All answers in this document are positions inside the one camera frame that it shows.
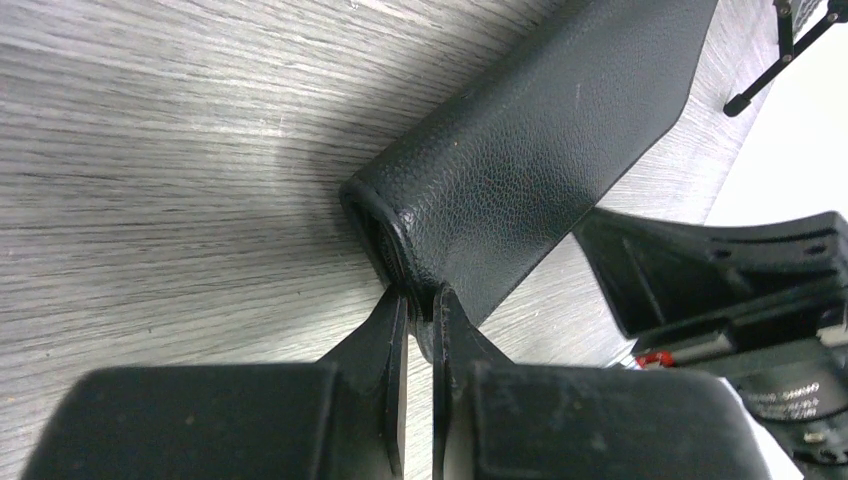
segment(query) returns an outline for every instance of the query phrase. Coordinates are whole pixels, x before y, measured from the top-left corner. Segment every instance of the pebbled leather texture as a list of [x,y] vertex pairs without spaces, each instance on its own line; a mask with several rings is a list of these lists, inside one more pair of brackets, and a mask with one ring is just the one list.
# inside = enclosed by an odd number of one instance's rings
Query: pebbled leather texture
[[677,121],[717,0],[574,0],[341,188],[384,283],[479,326]]

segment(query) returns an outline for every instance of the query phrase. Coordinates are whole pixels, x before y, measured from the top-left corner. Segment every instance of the tripod leg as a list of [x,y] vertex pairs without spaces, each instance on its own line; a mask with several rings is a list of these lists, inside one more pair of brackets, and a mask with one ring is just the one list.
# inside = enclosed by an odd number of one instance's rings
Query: tripod leg
[[795,56],[794,39],[792,38],[792,6],[789,0],[775,0],[777,10],[777,43],[780,47],[780,60],[789,63]]
[[804,50],[807,49],[810,45],[813,44],[816,40],[821,37],[824,32],[826,32],[833,23],[839,19],[839,15],[835,13],[829,13],[824,18],[819,20],[819,22],[809,31],[806,35],[801,37],[801,40],[798,40],[798,43],[795,44],[795,56],[789,58],[789,61],[784,61],[783,58],[774,62],[768,70],[765,71],[760,78],[756,79],[754,83],[748,87],[744,92],[733,97],[727,104],[724,106],[724,114],[728,117],[735,117],[742,113],[749,105],[751,105],[751,99],[754,98],[755,95],[760,93],[760,91],[766,87],[772,80],[777,77],[780,72],[782,72],[786,67],[792,63],[792,60],[798,58]]

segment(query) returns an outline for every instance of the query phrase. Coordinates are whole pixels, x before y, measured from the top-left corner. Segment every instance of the metal screw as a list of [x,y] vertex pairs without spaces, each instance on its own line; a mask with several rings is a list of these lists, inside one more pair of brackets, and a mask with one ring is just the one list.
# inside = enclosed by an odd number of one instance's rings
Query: metal screw
[[822,443],[824,440],[822,432],[807,432],[804,434],[804,442],[806,443]]
[[827,322],[827,321],[831,321],[831,320],[840,319],[841,317],[842,317],[842,310],[840,310],[839,308],[830,308],[828,310],[825,310],[821,314],[820,320],[823,321],[823,322]]

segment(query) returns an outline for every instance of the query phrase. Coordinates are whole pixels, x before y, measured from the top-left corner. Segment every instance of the wood grain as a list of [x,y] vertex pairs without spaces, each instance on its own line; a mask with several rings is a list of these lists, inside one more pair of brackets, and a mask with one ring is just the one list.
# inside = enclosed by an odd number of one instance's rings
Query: wood grain
[[[0,478],[81,374],[316,359],[381,293],[340,182],[554,0],[0,0]],[[705,218],[775,55],[771,2],[723,0],[679,125],[604,199]],[[524,362],[625,342],[567,240],[483,327]],[[410,365],[407,478],[429,478]]]

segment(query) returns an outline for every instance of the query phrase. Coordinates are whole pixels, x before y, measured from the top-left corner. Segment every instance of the mounting hole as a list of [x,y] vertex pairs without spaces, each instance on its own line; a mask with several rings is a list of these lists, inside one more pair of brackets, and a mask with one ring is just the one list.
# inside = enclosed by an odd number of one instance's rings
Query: mounting hole
[[813,245],[812,247],[804,250],[804,253],[807,255],[821,255],[822,253],[827,251],[827,247],[822,245],[821,243],[817,245]]
[[713,250],[713,258],[715,258],[716,260],[724,260],[725,258],[730,258],[730,255],[732,255],[730,250],[725,250],[723,248]]
[[835,464],[839,462],[839,457],[830,450],[821,450],[819,456],[822,459],[822,463]]
[[816,457],[810,452],[799,452],[796,450],[792,453],[792,457],[795,460],[800,460],[802,462],[816,463]]

